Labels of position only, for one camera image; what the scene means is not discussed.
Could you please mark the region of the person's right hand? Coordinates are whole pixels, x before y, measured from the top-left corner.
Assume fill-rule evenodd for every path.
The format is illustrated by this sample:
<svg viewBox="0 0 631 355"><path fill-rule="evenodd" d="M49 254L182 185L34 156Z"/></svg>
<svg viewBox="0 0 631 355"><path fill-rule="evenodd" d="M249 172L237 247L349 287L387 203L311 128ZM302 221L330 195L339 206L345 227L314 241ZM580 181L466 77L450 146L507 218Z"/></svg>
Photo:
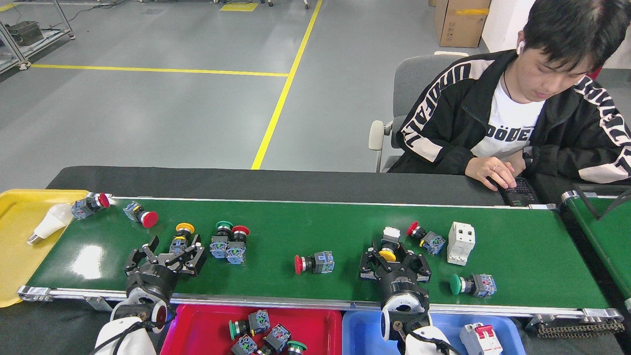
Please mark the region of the person's right hand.
<svg viewBox="0 0 631 355"><path fill-rule="evenodd" d="M466 176L482 182L491 191L498 191L498 187L515 188L514 173L511 162L496 157L474 157L469 160L465 169Z"/></svg>

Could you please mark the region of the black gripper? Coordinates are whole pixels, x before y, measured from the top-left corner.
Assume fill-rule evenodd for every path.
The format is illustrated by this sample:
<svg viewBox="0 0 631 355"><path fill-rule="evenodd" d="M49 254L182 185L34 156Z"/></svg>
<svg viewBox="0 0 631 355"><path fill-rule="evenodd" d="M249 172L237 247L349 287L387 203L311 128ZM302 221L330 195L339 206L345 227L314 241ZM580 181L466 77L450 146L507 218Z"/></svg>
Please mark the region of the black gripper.
<svg viewBox="0 0 631 355"><path fill-rule="evenodd" d="M407 251L390 271L390 265L380 252L381 245L372 246L361 256L360 278L377 280L381 307L428 307L428 292L419 283L428 284L432 270L422 254Z"/></svg>
<svg viewBox="0 0 631 355"><path fill-rule="evenodd" d="M184 236L173 239L170 252L165 257L167 267L157 264L155 250L158 245L158 236L153 236L149 243L133 249L129 254L124 266L124 272L128 276L127 296L136 288L140 288L160 299L171 299L180 277L179 273L196 277L207 260L207 250L202 245L199 234L194 234L190 243ZM143 260L148 263L140 266Z"/></svg>

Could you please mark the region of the person's left hand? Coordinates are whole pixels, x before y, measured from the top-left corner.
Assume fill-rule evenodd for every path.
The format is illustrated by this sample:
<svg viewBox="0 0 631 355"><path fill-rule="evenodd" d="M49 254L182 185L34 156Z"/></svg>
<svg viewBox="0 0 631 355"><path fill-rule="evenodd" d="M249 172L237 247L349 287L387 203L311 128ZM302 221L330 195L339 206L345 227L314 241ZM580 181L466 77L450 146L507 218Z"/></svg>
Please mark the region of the person's left hand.
<svg viewBox="0 0 631 355"><path fill-rule="evenodd" d="M511 172L514 177L518 177L525 169L526 163L523 158L523 151L519 150L503 160L505 163L511 164Z"/></svg>

